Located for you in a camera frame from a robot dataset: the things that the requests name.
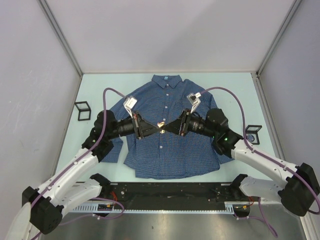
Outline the gold flower brooch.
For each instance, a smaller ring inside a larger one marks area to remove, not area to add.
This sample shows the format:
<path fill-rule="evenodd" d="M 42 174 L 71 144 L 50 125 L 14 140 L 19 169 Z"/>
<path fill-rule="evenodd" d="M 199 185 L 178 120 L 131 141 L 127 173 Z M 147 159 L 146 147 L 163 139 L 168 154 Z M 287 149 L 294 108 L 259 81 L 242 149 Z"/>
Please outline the gold flower brooch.
<path fill-rule="evenodd" d="M 157 126 L 158 126 L 159 128 L 162 128 L 164 125 L 165 125 L 165 122 L 164 122 L 164 121 L 157 123 Z"/>

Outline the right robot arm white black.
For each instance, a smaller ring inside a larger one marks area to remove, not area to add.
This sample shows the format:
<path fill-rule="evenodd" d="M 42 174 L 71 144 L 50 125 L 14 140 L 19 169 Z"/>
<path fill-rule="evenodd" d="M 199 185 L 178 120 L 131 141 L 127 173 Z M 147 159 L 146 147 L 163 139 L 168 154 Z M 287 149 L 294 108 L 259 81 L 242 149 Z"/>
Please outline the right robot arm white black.
<path fill-rule="evenodd" d="M 313 203 L 319 203 L 320 185 L 313 168 L 300 166 L 259 151 L 247 139 L 228 127 L 228 119 L 219 108 L 210 109 L 201 118 L 185 109 L 174 121 L 162 129 L 186 136 L 189 132 L 212 138 L 212 146 L 219 155 L 241 161 L 268 177 L 257 179 L 238 175 L 230 188 L 231 196 L 242 201 L 245 197 L 260 197 L 281 203 L 289 212 L 303 217 Z"/>

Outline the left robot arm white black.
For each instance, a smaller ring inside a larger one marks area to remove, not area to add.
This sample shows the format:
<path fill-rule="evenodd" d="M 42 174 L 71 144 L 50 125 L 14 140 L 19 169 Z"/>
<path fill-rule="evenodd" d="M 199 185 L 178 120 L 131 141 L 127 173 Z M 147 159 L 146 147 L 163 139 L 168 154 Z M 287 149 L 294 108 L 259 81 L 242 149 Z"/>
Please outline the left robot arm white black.
<path fill-rule="evenodd" d="M 128 135 L 143 139 L 159 131 L 158 126 L 144 120 L 138 112 L 122 120 L 116 120 L 111 110 L 100 112 L 73 160 L 39 187 L 29 186 L 22 192 L 22 204 L 30 205 L 29 223 L 47 235 L 75 207 L 90 199 L 107 199 L 111 193 L 110 181 L 99 173 L 76 189 L 71 188 L 111 152 L 113 139 Z"/>

